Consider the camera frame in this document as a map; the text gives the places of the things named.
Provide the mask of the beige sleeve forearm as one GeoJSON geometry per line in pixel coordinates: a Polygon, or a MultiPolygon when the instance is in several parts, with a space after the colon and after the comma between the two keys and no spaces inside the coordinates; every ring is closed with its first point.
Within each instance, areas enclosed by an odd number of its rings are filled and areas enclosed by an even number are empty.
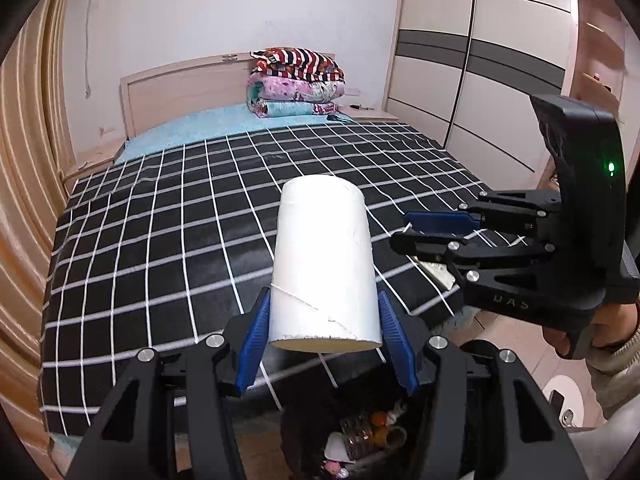
{"type": "Polygon", "coordinates": [[[639,329],[624,344],[589,350],[586,364],[591,387],[605,419],[639,395],[639,329]]]}

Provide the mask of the person's right hand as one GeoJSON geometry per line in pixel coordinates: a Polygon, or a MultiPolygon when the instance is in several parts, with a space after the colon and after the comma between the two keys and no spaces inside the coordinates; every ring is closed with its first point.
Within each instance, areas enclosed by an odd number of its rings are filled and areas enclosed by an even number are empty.
{"type": "MultiPolygon", "coordinates": [[[[639,306],[633,304],[606,304],[598,310],[591,325],[594,333],[591,344],[596,348],[618,347],[634,336],[639,326],[639,306]]],[[[570,340],[564,332],[544,328],[544,340],[555,348],[560,356],[570,352],[570,340]]]]}

